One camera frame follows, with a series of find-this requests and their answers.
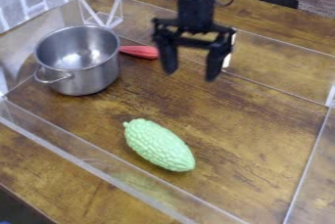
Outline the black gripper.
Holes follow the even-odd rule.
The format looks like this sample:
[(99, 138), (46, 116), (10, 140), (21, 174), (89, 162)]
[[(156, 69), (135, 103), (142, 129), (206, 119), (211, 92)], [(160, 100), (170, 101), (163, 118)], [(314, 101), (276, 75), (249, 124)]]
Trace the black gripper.
[(151, 39), (156, 45), (162, 69), (171, 74), (178, 68), (179, 45), (209, 49), (206, 56), (205, 81), (211, 82), (223, 65), (226, 56), (234, 49), (233, 27), (211, 23), (205, 27), (186, 27), (176, 19), (154, 18)]

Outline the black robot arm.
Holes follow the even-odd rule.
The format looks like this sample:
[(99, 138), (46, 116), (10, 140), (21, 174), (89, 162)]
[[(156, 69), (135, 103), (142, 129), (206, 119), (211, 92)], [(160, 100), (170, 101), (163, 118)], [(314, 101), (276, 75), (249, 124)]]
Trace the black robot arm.
[(162, 69), (172, 74), (178, 69), (178, 47), (207, 50), (205, 80), (213, 81), (221, 73), (225, 58), (233, 52), (233, 27), (213, 22), (214, 0), (178, 0), (175, 19), (151, 20)]

